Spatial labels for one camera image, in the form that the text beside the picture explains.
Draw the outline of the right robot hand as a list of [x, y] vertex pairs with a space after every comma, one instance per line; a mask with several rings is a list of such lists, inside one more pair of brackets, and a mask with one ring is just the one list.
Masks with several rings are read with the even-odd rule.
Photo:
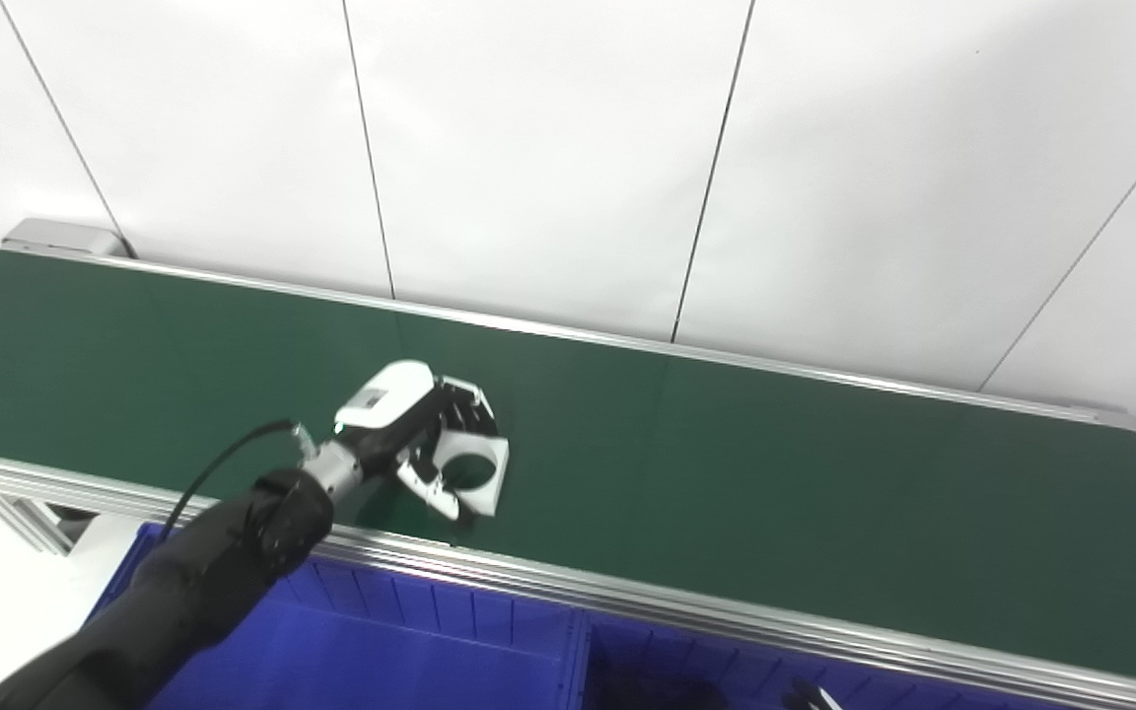
[[820, 684], [800, 677], [792, 679], [792, 688], [784, 693], [782, 702], [790, 710], [842, 710], [840, 702]]

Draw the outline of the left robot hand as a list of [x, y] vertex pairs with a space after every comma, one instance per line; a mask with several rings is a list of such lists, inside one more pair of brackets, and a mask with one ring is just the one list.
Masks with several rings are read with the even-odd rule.
[[[339, 408], [332, 440], [359, 479], [395, 477], [446, 520], [496, 516], [510, 442], [474, 383], [437, 376], [424, 361], [392, 361]], [[448, 482], [446, 463], [463, 456], [492, 463], [488, 479], [469, 488]]]

